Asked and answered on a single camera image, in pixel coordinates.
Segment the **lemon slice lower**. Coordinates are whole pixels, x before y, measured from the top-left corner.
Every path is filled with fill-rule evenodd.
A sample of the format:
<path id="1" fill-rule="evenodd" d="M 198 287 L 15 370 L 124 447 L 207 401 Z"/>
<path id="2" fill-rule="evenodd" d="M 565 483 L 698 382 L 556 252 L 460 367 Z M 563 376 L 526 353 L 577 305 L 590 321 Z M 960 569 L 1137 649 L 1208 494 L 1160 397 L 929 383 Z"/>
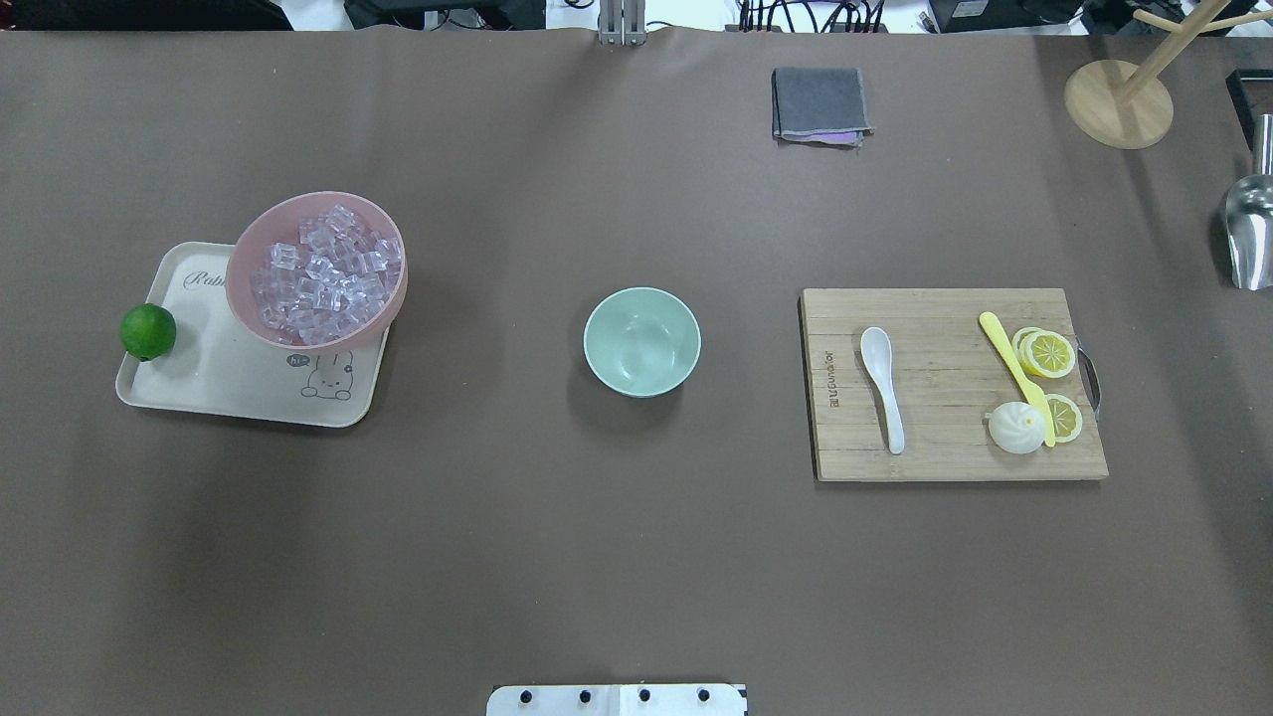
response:
<path id="1" fill-rule="evenodd" d="M 1085 427 L 1081 409 L 1072 399 L 1060 394 L 1046 394 L 1045 400 L 1053 419 L 1054 443 L 1073 443 Z"/>

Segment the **lemon slice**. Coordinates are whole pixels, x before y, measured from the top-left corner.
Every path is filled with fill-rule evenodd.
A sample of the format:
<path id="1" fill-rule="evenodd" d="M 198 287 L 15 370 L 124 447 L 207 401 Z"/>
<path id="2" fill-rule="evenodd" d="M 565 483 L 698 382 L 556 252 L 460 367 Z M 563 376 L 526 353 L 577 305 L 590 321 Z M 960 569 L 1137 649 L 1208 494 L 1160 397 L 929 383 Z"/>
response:
<path id="1" fill-rule="evenodd" d="M 1012 348 L 1023 372 L 1041 378 L 1063 378 L 1076 367 L 1077 350 L 1059 333 L 1029 326 L 1018 329 Z"/>
<path id="2" fill-rule="evenodd" d="M 1085 427 L 1081 409 L 1072 399 L 1060 394 L 1046 394 L 1045 400 L 1053 419 L 1054 443 L 1073 443 Z"/>

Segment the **white ceramic spoon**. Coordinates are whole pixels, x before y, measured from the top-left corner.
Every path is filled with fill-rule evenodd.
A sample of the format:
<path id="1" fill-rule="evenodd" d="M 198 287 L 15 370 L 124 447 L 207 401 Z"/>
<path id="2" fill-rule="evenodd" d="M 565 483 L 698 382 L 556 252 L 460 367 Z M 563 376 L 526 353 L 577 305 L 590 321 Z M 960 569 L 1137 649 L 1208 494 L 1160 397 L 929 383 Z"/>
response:
<path id="1" fill-rule="evenodd" d="M 906 446 L 905 428 L 894 386 L 894 349 L 889 334 L 878 326 L 864 329 L 859 350 L 864 371 L 869 375 L 885 413 L 885 431 L 891 454 L 903 454 Z"/>

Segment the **cream rabbit tray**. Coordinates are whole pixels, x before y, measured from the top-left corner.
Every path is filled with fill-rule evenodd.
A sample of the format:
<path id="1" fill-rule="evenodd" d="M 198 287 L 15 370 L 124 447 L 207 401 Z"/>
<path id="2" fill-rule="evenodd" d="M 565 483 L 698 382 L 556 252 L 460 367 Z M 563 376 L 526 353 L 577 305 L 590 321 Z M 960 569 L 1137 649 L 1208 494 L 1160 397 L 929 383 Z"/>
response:
<path id="1" fill-rule="evenodd" d="M 320 355 L 267 347 L 227 299 L 229 245 L 182 242 L 164 255 L 146 293 L 174 316 L 174 348 L 149 362 L 123 355 L 115 395 L 123 404 L 346 428 L 370 409 L 388 334 Z"/>

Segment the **wooden mug tree stand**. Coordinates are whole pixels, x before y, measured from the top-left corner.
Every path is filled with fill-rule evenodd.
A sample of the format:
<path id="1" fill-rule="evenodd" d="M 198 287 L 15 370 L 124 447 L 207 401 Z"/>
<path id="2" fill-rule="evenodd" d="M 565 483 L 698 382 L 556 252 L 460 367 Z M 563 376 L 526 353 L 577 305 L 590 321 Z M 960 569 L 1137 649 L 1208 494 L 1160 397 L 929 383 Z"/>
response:
<path id="1" fill-rule="evenodd" d="M 1063 94 L 1069 117 L 1090 138 L 1111 148 L 1137 150 L 1164 140 L 1172 126 L 1174 104 L 1158 75 L 1169 62 L 1199 34 L 1272 18 L 1267 10 L 1220 20 L 1217 17 L 1227 5 L 1227 1 L 1203 1 L 1181 22 L 1136 10 L 1134 19 L 1164 29 L 1165 39 L 1141 64 L 1100 60 L 1072 73 Z"/>

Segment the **mint green bowl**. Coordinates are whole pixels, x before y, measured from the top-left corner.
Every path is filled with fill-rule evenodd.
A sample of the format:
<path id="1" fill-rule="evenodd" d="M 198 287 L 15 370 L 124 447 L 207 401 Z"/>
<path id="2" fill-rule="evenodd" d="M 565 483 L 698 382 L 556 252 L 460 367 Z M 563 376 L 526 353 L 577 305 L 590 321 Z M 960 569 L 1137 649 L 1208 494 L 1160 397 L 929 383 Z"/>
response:
<path id="1" fill-rule="evenodd" d="M 676 390 L 698 367 L 703 334 L 682 299 L 633 285 L 601 299 L 583 329 L 593 376 L 615 392 L 654 397 Z"/>

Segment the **white steamed bun toy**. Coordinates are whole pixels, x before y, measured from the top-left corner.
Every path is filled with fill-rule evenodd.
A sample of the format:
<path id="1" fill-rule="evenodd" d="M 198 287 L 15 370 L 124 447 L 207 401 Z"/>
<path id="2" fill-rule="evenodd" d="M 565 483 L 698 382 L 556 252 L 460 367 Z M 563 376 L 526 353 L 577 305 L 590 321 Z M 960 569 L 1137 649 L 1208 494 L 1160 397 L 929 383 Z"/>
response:
<path id="1" fill-rule="evenodd" d="M 1046 418 L 1029 403 L 1003 403 L 987 413 L 992 443 L 1008 454 L 1032 454 L 1045 443 Z"/>

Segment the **pink bowl of ice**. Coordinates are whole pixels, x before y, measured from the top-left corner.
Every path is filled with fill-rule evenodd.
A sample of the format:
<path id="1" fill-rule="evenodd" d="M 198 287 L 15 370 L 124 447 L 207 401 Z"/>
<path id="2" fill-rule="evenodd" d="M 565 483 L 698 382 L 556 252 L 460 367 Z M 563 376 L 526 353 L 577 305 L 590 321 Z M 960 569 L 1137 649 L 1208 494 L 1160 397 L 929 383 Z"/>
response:
<path id="1" fill-rule="evenodd" d="M 300 352 L 379 338 L 406 290 L 409 254 L 395 219 L 348 192 L 308 192 L 264 211 L 227 266 L 227 299 L 241 325 Z"/>

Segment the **green lime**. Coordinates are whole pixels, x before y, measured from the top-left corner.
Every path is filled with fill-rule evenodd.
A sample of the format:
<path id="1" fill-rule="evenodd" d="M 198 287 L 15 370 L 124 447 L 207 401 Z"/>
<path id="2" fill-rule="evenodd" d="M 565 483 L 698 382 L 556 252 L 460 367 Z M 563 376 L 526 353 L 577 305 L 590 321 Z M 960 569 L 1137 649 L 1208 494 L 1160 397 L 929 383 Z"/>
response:
<path id="1" fill-rule="evenodd" d="M 135 304 L 118 324 L 123 352 L 140 362 L 168 354 L 176 345 L 177 322 L 163 304 Z"/>

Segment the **yellow plastic knife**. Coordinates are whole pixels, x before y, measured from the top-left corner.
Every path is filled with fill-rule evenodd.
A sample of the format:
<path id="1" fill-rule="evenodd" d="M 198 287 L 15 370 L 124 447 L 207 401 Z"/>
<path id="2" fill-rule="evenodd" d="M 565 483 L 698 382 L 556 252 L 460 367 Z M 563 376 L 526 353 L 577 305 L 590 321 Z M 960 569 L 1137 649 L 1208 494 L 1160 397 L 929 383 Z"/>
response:
<path id="1" fill-rule="evenodd" d="M 1018 361 L 1017 354 L 1015 354 L 1012 343 L 1009 343 L 1009 338 L 1006 335 L 1003 325 L 1001 325 L 1001 319 L 990 311 L 984 311 L 979 313 L 978 324 L 981 326 L 984 334 L 987 334 L 992 345 L 995 347 L 995 352 L 1001 355 L 1006 369 L 1009 371 L 1009 376 L 1015 378 L 1015 383 L 1022 392 L 1023 399 L 1041 413 L 1045 429 L 1044 445 L 1046 445 L 1046 448 L 1054 448 L 1057 445 L 1055 426 L 1044 390 L 1023 373 L 1022 363 Z"/>

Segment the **grey folded cloth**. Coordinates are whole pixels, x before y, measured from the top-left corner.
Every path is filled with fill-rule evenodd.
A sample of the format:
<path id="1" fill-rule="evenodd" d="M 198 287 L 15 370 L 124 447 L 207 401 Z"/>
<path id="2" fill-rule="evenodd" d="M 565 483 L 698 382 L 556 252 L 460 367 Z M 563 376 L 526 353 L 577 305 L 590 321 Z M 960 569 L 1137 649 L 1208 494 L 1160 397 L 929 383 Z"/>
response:
<path id="1" fill-rule="evenodd" d="M 770 83 L 778 140 L 858 148 L 875 132 L 859 68 L 777 68 Z"/>

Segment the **metal ice scoop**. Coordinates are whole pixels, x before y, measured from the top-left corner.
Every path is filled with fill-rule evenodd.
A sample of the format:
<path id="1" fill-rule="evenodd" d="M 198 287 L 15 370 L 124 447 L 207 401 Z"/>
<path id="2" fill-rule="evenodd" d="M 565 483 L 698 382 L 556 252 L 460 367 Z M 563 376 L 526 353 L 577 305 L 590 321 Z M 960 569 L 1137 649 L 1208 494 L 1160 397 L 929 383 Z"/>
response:
<path id="1" fill-rule="evenodd" d="M 1234 284 L 1244 290 L 1272 285 L 1272 116 L 1253 132 L 1254 169 L 1225 195 L 1223 226 Z"/>

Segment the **lemon slice upper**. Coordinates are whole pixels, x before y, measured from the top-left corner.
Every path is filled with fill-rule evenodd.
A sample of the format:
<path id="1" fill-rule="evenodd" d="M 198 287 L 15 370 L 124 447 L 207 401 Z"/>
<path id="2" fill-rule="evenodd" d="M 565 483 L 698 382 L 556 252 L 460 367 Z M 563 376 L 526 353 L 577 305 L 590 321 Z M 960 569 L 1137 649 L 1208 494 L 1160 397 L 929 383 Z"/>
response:
<path id="1" fill-rule="evenodd" d="M 1012 348 L 1023 372 L 1041 378 L 1063 378 L 1076 367 L 1077 350 L 1059 333 L 1029 326 L 1018 329 Z"/>

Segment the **bamboo cutting board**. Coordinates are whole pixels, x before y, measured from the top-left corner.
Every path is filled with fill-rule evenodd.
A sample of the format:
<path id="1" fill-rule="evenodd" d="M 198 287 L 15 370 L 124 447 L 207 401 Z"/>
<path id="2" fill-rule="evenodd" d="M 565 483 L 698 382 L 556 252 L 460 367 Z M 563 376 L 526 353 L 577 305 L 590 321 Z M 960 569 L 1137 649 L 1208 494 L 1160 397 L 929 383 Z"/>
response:
<path id="1" fill-rule="evenodd" d="M 1102 440 L 1080 369 L 1045 378 L 1080 408 L 1072 443 L 1008 454 L 987 417 L 1021 391 L 979 324 L 1041 327 L 1073 339 L 1060 288 L 806 288 L 799 299 L 816 475 L 822 483 L 1100 480 Z M 887 447 L 885 409 L 861 354 L 864 330 L 890 336 L 905 446 Z"/>

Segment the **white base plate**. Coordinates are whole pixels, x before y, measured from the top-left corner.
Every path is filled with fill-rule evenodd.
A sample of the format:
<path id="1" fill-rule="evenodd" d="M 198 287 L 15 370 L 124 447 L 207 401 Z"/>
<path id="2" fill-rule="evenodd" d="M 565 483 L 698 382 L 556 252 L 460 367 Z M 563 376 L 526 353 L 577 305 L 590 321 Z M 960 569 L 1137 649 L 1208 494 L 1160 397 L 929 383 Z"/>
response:
<path id="1" fill-rule="evenodd" d="M 504 685 L 491 691 L 486 715 L 747 715 L 745 685 L 728 683 L 617 683 Z"/>

